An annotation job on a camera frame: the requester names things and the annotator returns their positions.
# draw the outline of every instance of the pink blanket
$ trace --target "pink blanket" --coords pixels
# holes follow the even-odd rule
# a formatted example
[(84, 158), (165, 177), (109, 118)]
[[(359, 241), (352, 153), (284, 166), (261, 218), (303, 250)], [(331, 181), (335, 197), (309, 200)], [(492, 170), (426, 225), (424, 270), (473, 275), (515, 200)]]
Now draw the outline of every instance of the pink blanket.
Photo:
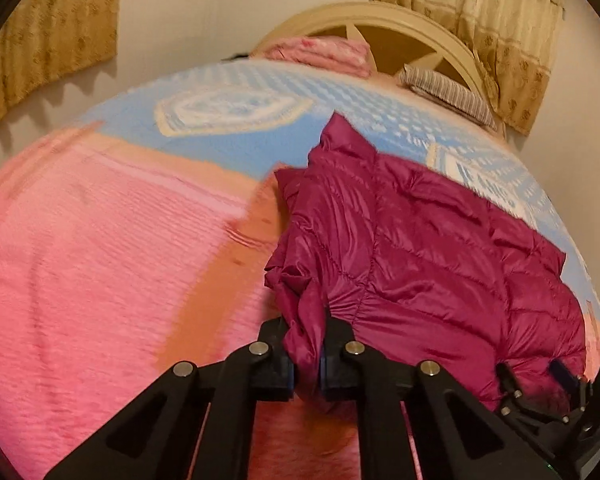
[(368, 54), (369, 45), (366, 41), (346, 40), (335, 36), (302, 36), (278, 40), (267, 48), (264, 57), (367, 78), (371, 75)]
[[(0, 170), (0, 446), (25, 480), (174, 362), (223, 359), (278, 315), (263, 285), (288, 219), (273, 174), (98, 128), (60, 130)], [(355, 428), (299, 400), (260, 406), (250, 468), (358, 478)]]

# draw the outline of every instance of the striped pillow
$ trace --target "striped pillow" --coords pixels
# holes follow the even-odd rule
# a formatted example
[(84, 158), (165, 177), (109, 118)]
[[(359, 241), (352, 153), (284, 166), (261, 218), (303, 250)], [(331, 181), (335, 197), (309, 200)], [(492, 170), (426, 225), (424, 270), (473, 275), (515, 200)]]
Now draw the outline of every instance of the striped pillow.
[(488, 126), (492, 130), (497, 129), (489, 105), (484, 99), (440, 72), (405, 65), (398, 79), (402, 86), (411, 88), (418, 94), (424, 92), (425, 97), (435, 98), (440, 104), (460, 112), (474, 123)]

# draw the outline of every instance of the white wall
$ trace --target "white wall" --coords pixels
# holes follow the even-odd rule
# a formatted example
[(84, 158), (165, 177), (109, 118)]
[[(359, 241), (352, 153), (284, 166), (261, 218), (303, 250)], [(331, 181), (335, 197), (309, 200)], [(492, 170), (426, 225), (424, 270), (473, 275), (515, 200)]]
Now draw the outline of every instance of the white wall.
[(600, 19), (566, 0), (552, 78), (520, 158), (580, 248), (600, 297)]
[(247, 52), (273, 27), (346, 0), (121, 0), (118, 56), (32, 94), (0, 122), (0, 166), (32, 140), (130, 86)]

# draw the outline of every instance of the folded pink towel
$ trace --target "folded pink towel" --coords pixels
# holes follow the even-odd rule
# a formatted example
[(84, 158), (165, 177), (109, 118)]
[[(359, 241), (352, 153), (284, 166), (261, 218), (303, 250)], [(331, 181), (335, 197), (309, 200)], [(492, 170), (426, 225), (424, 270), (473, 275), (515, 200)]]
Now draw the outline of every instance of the folded pink towel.
[(267, 59), (301, 63), (363, 78), (371, 76), (368, 54), (369, 45), (366, 41), (336, 36), (285, 38), (264, 52)]

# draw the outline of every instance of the pillow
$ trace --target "pillow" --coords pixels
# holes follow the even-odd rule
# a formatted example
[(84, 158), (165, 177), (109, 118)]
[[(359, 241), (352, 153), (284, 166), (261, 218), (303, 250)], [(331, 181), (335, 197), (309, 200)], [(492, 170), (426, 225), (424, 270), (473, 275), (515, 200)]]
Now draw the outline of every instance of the pillow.
[(264, 57), (368, 78), (372, 72), (367, 60), (369, 51), (366, 41), (346, 40), (336, 36), (299, 36), (277, 40), (267, 47)]
[(489, 105), (484, 99), (440, 72), (405, 65), (398, 74), (398, 80), (402, 86), (411, 88), (423, 97), (432, 98), (470, 121), (497, 130)]

